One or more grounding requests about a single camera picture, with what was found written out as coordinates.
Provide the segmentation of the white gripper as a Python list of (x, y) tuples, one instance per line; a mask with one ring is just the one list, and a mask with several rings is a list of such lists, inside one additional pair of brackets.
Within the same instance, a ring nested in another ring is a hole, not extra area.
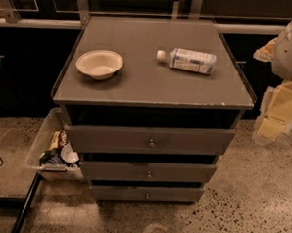
[[(276, 39), (272, 39), (255, 51), (254, 59), (272, 62), (275, 43)], [(292, 129), (292, 81), (288, 80), (283, 80), (276, 88), (268, 87), (265, 91), (252, 138), (260, 145), (271, 144), (284, 129)]]

